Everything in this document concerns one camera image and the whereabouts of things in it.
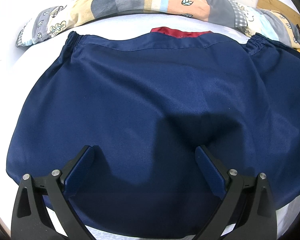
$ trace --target navy blue fabric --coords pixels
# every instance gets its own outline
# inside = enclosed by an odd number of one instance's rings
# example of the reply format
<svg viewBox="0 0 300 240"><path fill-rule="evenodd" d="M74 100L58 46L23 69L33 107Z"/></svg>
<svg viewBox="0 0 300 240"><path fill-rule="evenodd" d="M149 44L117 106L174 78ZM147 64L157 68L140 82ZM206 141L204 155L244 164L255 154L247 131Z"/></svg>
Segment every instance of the navy blue fabric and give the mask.
<svg viewBox="0 0 300 240"><path fill-rule="evenodd" d="M226 195L226 182L200 146L195 149L194 158L212 193L220 199L223 199Z"/></svg>
<svg viewBox="0 0 300 240"><path fill-rule="evenodd" d="M85 180L85 177L93 163L93 159L94 150L92 147L89 147L82 154L81 158L77 161L76 165L72 168L64 181L65 186L62 193L66 199L77 194L82 185L82 181Z"/></svg>
<svg viewBox="0 0 300 240"><path fill-rule="evenodd" d="M181 238L220 202L195 162L202 144L240 174L266 173L277 209L298 196L300 53L259 34L241 45L216 33L71 32L24 103L7 173L17 183L45 176L91 145L93 164L70 198L82 221Z"/></svg>

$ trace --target bed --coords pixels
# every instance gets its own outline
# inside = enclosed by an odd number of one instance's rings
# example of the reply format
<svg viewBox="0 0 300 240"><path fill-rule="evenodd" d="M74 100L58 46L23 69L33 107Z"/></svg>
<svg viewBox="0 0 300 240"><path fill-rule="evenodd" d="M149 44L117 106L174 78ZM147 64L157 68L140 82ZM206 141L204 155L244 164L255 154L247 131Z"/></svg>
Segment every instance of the bed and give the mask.
<svg viewBox="0 0 300 240"><path fill-rule="evenodd" d="M231 28L174 15L137 14L106 18L72 30L31 47L16 48L20 29L37 11L68 0L0 0L0 217L10 227L18 185L5 171L6 155L23 103L42 73L58 57L70 31L94 34L111 40L126 40L167 26L188 32L213 31L246 43L248 37ZM257 0L236 0L255 7ZM291 0L280 0L297 11ZM277 211L278 237L300 211L300 196ZM57 231L64 233L55 213L49 210ZM136 239L89 228L97 239Z"/></svg>

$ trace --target silver bolt head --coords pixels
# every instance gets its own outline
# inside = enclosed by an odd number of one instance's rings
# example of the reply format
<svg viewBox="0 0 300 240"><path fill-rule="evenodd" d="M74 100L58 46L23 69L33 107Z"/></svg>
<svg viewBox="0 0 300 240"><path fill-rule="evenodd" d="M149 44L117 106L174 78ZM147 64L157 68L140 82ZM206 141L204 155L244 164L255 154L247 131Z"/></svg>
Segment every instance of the silver bolt head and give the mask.
<svg viewBox="0 0 300 240"><path fill-rule="evenodd" d="M24 180L27 180L27 179L30 178L30 174L27 173L27 174L23 175L22 178L23 178Z"/></svg>
<svg viewBox="0 0 300 240"><path fill-rule="evenodd" d="M235 169L229 170L229 173L230 173L230 175L232 175L232 176L237 176L237 175L238 175L238 172L237 172Z"/></svg>
<svg viewBox="0 0 300 240"><path fill-rule="evenodd" d="M52 176L58 176L60 174L60 171L59 170L53 170L51 172Z"/></svg>
<svg viewBox="0 0 300 240"><path fill-rule="evenodd" d="M260 176L260 178L261 178L261 179L266 179L266 178L267 178L267 175L266 175L266 174L264 174L263 172L262 172L262 173L260 173L260 175L259 175L259 176Z"/></svg>

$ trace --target black metal bracket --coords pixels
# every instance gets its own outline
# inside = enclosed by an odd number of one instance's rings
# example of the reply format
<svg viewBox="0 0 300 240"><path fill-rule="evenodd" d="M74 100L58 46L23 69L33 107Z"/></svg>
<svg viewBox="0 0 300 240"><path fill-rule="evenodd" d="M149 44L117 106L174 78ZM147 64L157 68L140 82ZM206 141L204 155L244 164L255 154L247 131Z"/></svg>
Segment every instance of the black metal bracket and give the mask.
<svg viewBox="0 0 300 240"><path fill-rule="evenodd" d="M241 176L234 169L227 170L205 146L200 146L200 150L204 151L215 164L215 168L223 174L226 195L210 221L193 240L276 240L277 217L266 175L259 173L256 178ZM245 196L245 201L240 205L242 196ZM221 236L235 209L242 206L234 229Z"/></svg>
<svg viewBox="0 0 300 240"><path fill-rule="evenodd" d="M204 160L202 173L205 178L210 178L207 181L211 190L223 200L193 240L276 240L276 212L266 175L260 173L256 178L241 176L234 169L227 170L205 146L197 147L197 151ZM74 196L79 189L93 158L92 147L85 146L61 170L38 178L25 174L13 208L11 239L33 240L38 236L44 240L94 239L68 201L68 197ZM43 195L49 196L67 236L55 231ZM234 230L221 236L239 208L241 211Z"/></svg>
<svg viewBox="0 0 300 240"><path fill-rule="evenodd" d="M12 213L11 239L95 239L81 222L65 195L75 194L92 164L94 150L84 146L62 170L54 170L45 177L33 178L25 174L20 181ZM67 236L55 231L43 195L48 195Z"/></svg>

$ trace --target red lining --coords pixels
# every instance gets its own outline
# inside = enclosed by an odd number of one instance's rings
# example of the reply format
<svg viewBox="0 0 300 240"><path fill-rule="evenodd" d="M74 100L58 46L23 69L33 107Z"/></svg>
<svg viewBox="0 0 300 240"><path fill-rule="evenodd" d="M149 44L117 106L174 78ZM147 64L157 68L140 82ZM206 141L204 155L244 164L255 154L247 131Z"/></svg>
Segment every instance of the red lining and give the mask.
<svg viewBox="0 0 300 240"><path fill-rule="evenodd" d="M212 33L211 31L208 32L183 32L180 30L175 30L175 29L170 29L168 27L158 27L158 28L153 28L151 30L151 33L153 32L159 32L159 33L163 33L175 38L196 38L202 34L206 34L206 33Z"/></svg>

